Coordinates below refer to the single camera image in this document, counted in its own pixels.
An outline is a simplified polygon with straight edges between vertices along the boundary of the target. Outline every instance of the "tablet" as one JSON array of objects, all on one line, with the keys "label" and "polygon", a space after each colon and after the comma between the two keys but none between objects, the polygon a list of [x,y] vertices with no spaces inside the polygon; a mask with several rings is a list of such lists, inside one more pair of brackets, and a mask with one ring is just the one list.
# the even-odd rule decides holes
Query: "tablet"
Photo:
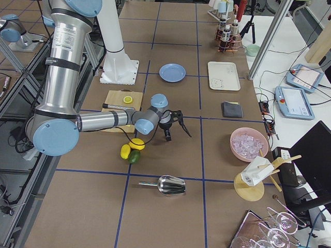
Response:
[{"label": "tablet", "polygon": [[302,64],[294,66],[286,75],[286,82],[295,87],[313,93],[323,78],[324,73]]},{"label": "tablet", "polygon": [[285,117],[303,120],[315,119],[303,89],[277,86],[275,89],[275,97],[279,109]]}]

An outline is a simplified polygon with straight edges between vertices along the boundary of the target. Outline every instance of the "blue plate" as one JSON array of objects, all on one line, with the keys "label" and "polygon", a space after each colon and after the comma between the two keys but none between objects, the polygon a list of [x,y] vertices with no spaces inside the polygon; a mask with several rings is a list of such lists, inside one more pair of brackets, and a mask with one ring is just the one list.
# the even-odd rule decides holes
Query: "blue plate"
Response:
[{"label": "blue plate", "polygon": [[160,76],[169,83],[175,83],[182,80],[186,75],[183,66],[179,64],[166,64],[160,69]]}]

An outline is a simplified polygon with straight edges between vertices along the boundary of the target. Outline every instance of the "tripod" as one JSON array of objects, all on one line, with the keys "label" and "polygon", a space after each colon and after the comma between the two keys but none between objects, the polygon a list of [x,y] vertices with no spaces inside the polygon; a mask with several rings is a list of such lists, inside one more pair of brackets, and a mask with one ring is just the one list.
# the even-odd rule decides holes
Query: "tripod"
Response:
[{"label": "tripod", "polygon": [[249,28],[252,27],[253,44],[255,44],[255,26],[253,23],[253,19],[254,19],[254,12],[255,12],[256,8],[257,8],[257,0],[252,0],[251,10],[250,10],[251,18],[247,22],[247,24],[245,25],[243,30],[240,32],[240,36],[241,36],[241,38],[243,38],[244,35],[249,32]]}]

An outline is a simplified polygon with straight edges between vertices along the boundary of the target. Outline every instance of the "bowl of ice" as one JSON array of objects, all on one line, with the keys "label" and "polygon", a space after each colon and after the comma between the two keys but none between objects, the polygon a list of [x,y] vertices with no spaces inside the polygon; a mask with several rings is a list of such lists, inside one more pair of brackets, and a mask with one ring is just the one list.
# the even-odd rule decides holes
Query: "bowl of ice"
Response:
[{"label": "bowl of ice", "polygon": [[230,137],[230,148],[233,154],[242,161],[252,162],[257,156],[266,156],[268,141],[262,133],[253,128],[238,128]]}]

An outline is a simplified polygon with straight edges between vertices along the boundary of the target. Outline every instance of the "wooden cutting board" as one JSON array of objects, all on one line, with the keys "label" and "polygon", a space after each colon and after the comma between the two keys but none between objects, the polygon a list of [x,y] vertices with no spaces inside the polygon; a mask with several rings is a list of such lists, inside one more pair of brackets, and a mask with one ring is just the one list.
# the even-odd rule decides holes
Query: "wooden cutting board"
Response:
[{"label": "wooden cutting board", "polygon": [[[131,96],[133,99],[132,103],[124,103],[123,99],[125,96]],[[108,95],[106,97],[105,103],[109,105],[118,105],[123,107],[134,107],[135,110],[140,110],[141,101],[143,99],[142,92],[134,92],[129,90],[109,90]],[[110,110],[118,111],[116,109],[102,108],[102,112],[108,112]],[[134,133],[134,125],[126,125],[121,126],[123,130],[127,133]],[[122,133],[121,129],[118,128],[110,128],[102,130],[103,132],[114,132],[114,133]]]}]

